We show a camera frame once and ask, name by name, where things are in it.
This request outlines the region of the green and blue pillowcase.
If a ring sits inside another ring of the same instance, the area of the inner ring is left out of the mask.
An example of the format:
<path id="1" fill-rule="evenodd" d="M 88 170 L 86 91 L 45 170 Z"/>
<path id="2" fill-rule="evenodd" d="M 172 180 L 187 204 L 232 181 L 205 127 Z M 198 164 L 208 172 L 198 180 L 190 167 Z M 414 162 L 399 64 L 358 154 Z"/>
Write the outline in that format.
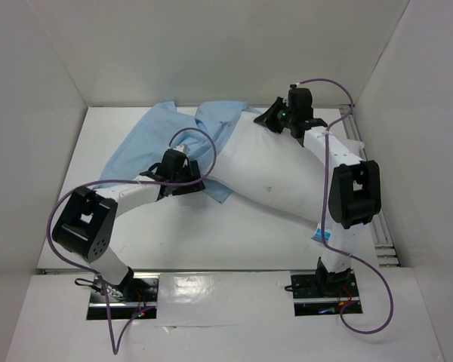
<path id="1" fill-rule="evenodd" d="M 214 101 L 203 103 L 194 115 L 188 115 L 173 102 L 158 103 L 114 151 L 100 179 L 133 180 L 161 162 L 167 149 L 179 146 L 186 148 L 188 159 L 197 161 L 200 174 L 205 175 L 247 109 L 243 102 Z"/>

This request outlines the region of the white pillow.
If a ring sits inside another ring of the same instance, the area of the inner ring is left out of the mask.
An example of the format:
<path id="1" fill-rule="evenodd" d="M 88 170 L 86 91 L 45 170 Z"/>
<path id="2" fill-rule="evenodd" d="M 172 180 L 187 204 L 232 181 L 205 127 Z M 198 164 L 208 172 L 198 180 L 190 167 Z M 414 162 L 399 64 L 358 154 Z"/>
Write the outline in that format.
<path id="1" fill-rule="evenodd" d="M 324 166 L 288 129 L 274 133 L 243 112 L 209 178 L 259 204 L 320 223 Z"/>

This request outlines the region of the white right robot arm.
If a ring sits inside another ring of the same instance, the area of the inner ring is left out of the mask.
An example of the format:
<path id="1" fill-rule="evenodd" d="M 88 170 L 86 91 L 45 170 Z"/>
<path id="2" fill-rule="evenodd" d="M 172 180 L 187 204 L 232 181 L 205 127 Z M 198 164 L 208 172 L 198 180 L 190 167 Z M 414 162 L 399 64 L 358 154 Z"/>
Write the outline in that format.
<path id="1" fill-rule="evenodd" d="M 319 237 L 325 251 L 316 266 L 314 286 L 333 296 L 348 283 L 351 260 L 363 229 L 381 210 L 380 168 L 354 155 L 313 114 L 313 96 L 301 83 L 276 101 L 255 123 L 274 133 L 288 129 L 324 166 Z"/>

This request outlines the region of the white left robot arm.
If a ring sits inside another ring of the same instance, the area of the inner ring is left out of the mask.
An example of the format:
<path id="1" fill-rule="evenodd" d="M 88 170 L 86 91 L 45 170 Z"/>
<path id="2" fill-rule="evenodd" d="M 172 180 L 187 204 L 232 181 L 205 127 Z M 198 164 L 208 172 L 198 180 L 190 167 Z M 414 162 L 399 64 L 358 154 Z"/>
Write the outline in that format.
<path id="1" fill-rule="evenodd" d="M 98 272 L 114 299 L 134 299 L 149 286 L 135 278 L 133 270 L 112 251 L 109 243 L 115 220 L 145 204 L 204 189 L 199 163 L 181 150 L 168 149 L 160 162 L 129 183 L 74 189 L 52 228 L 51 239 Z"/>

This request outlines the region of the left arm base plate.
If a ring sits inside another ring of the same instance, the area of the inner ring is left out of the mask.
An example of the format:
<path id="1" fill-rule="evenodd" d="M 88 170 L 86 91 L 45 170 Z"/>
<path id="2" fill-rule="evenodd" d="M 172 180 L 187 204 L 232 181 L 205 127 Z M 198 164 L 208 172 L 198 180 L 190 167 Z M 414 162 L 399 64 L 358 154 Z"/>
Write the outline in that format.
<path id="1" fill-rule="evenodd" d="M 112 287 L 107 287 L 112 320 L 126 321 L 134 313 L 138 313 L 138 320 L 156 319 L 159 275 L 139 273 L 136 278 L 141 281 L 141 284 L 139 287 L 134 287 L 128 296 L 124 296 Z M 75 284 L 81 287 L 88 287 L 91 292 L 86 319 L 88 321 L 106 320 L 106 297 L 98 279 L 77 278 L 75 279 Z"/>

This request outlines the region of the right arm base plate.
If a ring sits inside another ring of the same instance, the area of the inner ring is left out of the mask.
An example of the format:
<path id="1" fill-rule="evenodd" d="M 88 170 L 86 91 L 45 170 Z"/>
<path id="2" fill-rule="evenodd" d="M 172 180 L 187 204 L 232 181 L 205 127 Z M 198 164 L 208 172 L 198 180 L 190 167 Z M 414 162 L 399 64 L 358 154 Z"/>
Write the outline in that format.
<path id="1" fill-rule="evenodd" d="M 293 298 L 294 314 L 301 316 L 323 316 L 339 314 L 343 307 L 345 314 L 362 314 L 357 280 L 353 272 L 347 281 L 332 291 L 321 291 L 312 272 L 294 272 L 291 282 L 284 287 Z"/>

